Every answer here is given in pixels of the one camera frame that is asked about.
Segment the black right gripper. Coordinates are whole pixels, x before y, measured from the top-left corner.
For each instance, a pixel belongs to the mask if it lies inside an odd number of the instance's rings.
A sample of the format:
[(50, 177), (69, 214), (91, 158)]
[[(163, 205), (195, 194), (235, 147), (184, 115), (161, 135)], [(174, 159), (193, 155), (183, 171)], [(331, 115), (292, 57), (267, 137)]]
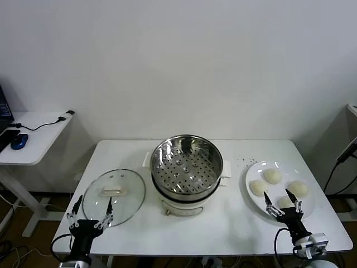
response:
[(270, 216), (276, 218), (278, 222), (284, 223), (289, 230), (292, 242), (297, 242), (304, 237), (310, 236), (312, 233), (305, 228), (301, 221), (303, 216), (302, 202), (288, 189), (285, 189), (285, 191), (291, 202), (295, 205), (295, 208), (283, 208), (280, 210), (272, 204), (268, 194), (263, 192), (266, 211)]

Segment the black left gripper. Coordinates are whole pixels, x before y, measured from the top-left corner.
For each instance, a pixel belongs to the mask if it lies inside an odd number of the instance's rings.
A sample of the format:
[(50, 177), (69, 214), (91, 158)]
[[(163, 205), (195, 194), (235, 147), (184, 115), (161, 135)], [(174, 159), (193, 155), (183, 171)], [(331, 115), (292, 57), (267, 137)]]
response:
[(77, 219), (82, 202), (81, 195), (74, 204), (71, 212), (66, 214), (69, 221), (70, 233), (74, 237), (69, 254), (69, 260), (89, 260), (93, 240), (100, 236), (100, 229), (106, 229), (113, 221), (112, 197), (109, 198), (105, 216), (101, 220)]

